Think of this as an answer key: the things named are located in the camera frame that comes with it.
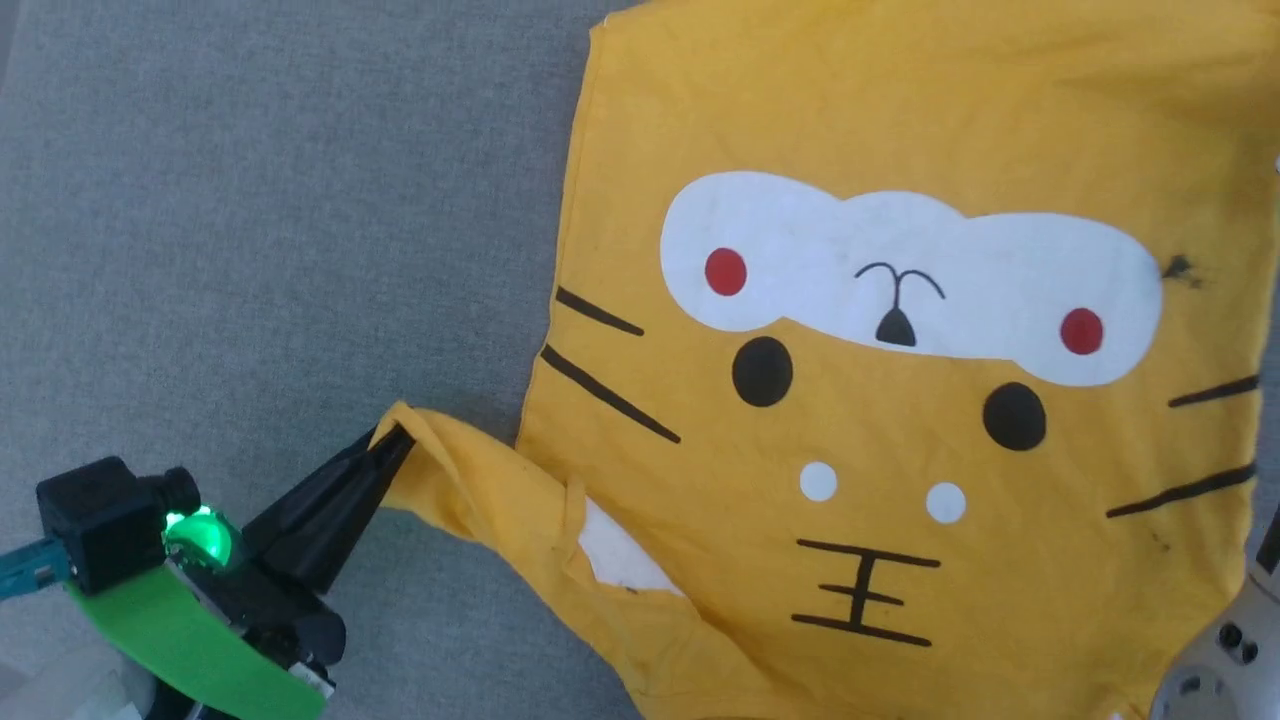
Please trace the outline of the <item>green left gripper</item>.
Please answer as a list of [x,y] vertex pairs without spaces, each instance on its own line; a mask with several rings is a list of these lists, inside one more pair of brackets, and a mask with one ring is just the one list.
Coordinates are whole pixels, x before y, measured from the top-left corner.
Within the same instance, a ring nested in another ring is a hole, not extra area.
[[416,445],[399,425],[372,436],[261,511],[248,543],[216,510],[172,512],[164,564],[93,596],[70,585],[70,597],[109,644],[196,705],[232,719],[320,717],[346,621],[310,591],[332,588]]

